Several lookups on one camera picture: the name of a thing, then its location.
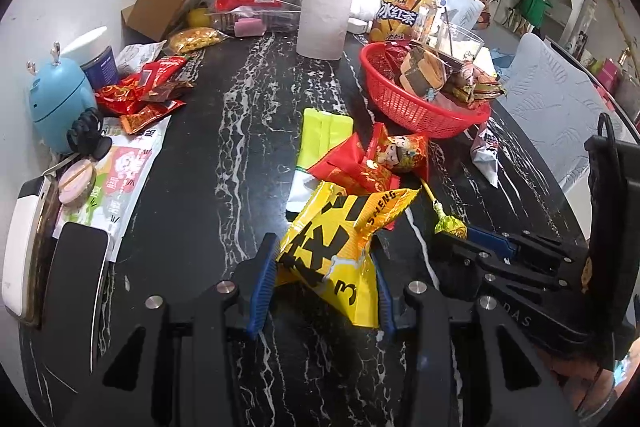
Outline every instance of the black marble table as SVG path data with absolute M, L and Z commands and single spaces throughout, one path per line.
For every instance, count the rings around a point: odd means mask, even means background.
M 252 257 L 266 232 L 286 231 L 285 204 L 305 107 L 351 115 L 363 143 L 378 120 L 388 123 L 392 134 L 404 134 L 367 100 L 361 47 L 349 36 L 339 62 L 322 62 L 296 55 L 293 36 L 264 36 L 225 41 L 200 54 L 196 88 L 172 117 L 110 268 L 101 352 L 129 331 L 135 309 L 149 295 L 169 303 L 192 299 Z M 430 185 L 436 197 L 479 227 L 527 229 L 582 242 L 551 172 L 497 102 L 490 126 L 501 144 L 498 188 L 470 161 L 477 130 L 471 128 L 431 142 Z M 418 187 L 412 175 L 402 183 Z M 423 249 L 433 227 L 433 211 L 421 193 L 395 229 L 381 234 L 388 253 L 416 278 L 429 278 Z M 351 326 L 300 285 L 281 287 L 257 342 L 233 346 L 246 423 L 391 426 L 407 349 L 383 331 Z M 22 353 L 36 411 L 47 424 L 59 424 L 78 383 L 48 371 L 25 335 Z

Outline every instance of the bolt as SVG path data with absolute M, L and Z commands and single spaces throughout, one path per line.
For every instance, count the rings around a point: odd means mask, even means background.
M 220 281 L 216 284 L 216 290 L 218 293 L 231 293 L 236 289 L 236 285 L 232 281 Z
M 409 291 L 411 293 L 415 293 L 416 295 L 420 295 L 421 293 L 425 293 L 427 291 L 427 285 L 422 281 L 411 281 L 409 283 Z
M 164 302 L 164 299 L 162 299 L 161 296 L 151 295 L 150 297 L 146 298 L 145 306 L 150 310 L 157 310 L 160 306 L 162 306 L 163 302 Z
M 479 302 L 482 308 L 489 311 L 493 310 L 498 305 L 498 301 L 494 297 L 491 297 L 489 295 L 481 296 Z

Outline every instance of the paper towel roll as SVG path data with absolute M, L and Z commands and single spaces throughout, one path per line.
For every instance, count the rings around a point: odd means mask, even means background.
M 342 57 L 351 0 L 302 0 L 297 51 L 303 57 Z

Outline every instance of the blue egg-shaped container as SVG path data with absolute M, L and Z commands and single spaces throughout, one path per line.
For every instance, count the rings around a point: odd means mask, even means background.
M 31 120 L 47 146 L 59 154 L 71 154 L 66 132 L 83 111 L 97 107 L 94 91 L 84 71 L 70 58 L 60 58 L 60 44 L 51 51 L 53 61 L 38 71 L 27 64 L 34 75 L 29 90 Z

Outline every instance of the clear plastic cup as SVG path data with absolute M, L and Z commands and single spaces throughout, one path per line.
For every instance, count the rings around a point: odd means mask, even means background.
M 457 60 L 476 60 L 484 41 L 470 30 L 443 22 L 435 48 Z

